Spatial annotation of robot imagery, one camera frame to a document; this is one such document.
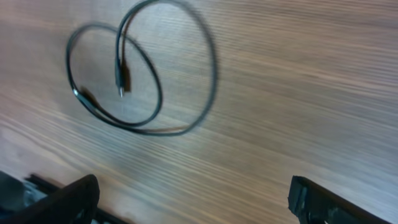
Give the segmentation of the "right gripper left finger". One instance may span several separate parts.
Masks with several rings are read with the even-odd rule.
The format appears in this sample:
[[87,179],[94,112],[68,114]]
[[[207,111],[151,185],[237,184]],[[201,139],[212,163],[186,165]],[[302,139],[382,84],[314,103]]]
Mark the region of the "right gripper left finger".
[[1,223],[91,223],[100,189],[90,174],[28,206],[24,196],[20,180],[1,174]]

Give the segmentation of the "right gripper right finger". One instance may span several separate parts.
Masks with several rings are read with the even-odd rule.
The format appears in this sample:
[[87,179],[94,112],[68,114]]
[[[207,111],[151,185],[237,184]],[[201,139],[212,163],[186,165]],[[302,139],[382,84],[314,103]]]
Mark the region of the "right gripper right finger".
[[388,223],[302,176],[292,177],[288,203],[300,224]]

